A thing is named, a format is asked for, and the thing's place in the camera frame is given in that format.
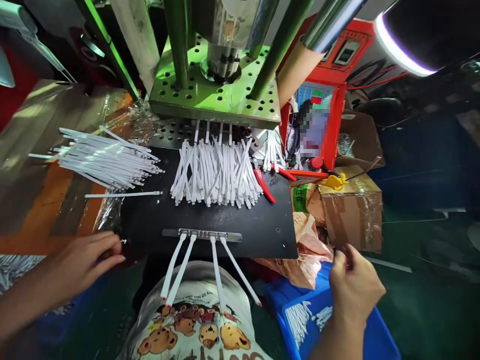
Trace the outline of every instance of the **cable bundle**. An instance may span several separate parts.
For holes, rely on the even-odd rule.
[[[275,172],[279,172],[279,167],[286,169],[284,154],[282,153],[280,134],[275,130],[267,130],[265,159],[263,161],[263,171],[269,172],[275,169]]]
[[[327,306],[318,314],[311,317],[311,320],[315,321],[320,332],[322,332],[328,319],[330,319],[330,317],[332,316],[332,311],[333,311],[333,306]]]
[[[193,146],[185,140],[180,149],[180,162],[170,188],[175,205],[185,197],[188,203],[203,201],[207,207],[213,203],[241,208],[245,204],[250,209],[263,194],[250,164],[252,139],[233,143],[230,125],[228,145],[222,144],[222,122],[218,141],[213,137],[210,143],[207,121],[205,140],[198,141],[199,125],[200,121],[196,123]]]
[[[302,301],[285,310],[286,319],[290,325],[297,349],[300,349],[300,345],[305,340],[305,335],[308,334],[307,323],[312,316],[312,312],[309,309],[311,304],[309,301]]]
[[[152,174],[164,173],[155,163],[160,160],[147,147],[132,144],[105,127],[100,128],[113,137],[102,137],[60,128],[69,146],[56,147],[56,155],[29,154],[33,158],[58,160],[61,168],[70,169],[109,189],[123,191],[142,186]]]

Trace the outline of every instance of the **display screen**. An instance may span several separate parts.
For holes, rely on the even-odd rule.
[[[315,89],[312,89],[311,91],[311,96],[312,97],[316,97],[316,98],[323,98],[324,97],[324,93],[319,91],[319,90],[315,90]]]
[[[319,104],[322,103],[322,98],[321,98],[321,97],[313,97],[313,96],[312,96],[312,98],[311,98],[311,103],[312,103],[312,104],[317,104],[317,105],[319,105]]]
[[[340,58],[338,60],[346,63],[352,57],[353,53],[354,53],[353,50],[345,49],[345,50],[343,50],[343,53],[340,55]]]

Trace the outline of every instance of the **metal clamp fixture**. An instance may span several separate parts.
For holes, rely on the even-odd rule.
[[[241,243],[242,234],[238,232],[223,232],[223,231],[207,231],[207,230],[197,230],[197,229],[163,229],[161,231],[163,236],[177,238],[182,234],[189,236],[196,235],[197,239],[201,240],[210,240],[211,237],[214,237],[217,241],[220,241],[220,238],[225,238],[226,241],[232,243]]]

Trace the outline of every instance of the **cardboard box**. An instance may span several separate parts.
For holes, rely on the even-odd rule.
[[[372,161],[380,156],[380,161],[373,169],[385,166],[384,154],[380,145],[379,135],[375,126],[374,119],[367,114],[345,110],[341,117],[339,142],[341,144],[342,134],[347,134],[349,142],[352,144],[348,154],[345,156],[341,151],[346,152],[347,149],[337,148],[337,157],[335,166],[351,166],[359,165],[362,169],[367,170]]]
[[[358,165],[335,168],[347,179],[362,172]],[[352,244],[358,250],[382,251],[382,191],[363,174],[350,180],[342,191],[320,186],[329,243]]]
[[[325,228],[327,223],[325,221],[324,206],[322,204],[322,195],[318,186],[312,183],[292,187],[291,206],[293,212],[302,212],[311,214],[315,218],[315,225]]]

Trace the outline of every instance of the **bear print shirt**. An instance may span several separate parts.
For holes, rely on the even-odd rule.
[[[172,283],[179,268],[173,271]],[[160,280],[143,301],[117,360],[270,359],[255,342],[247,294],[222,268],[220,277],[225,314],[220,313],[213,263],[187,264],[171,308],[160,297],[165,278]]]

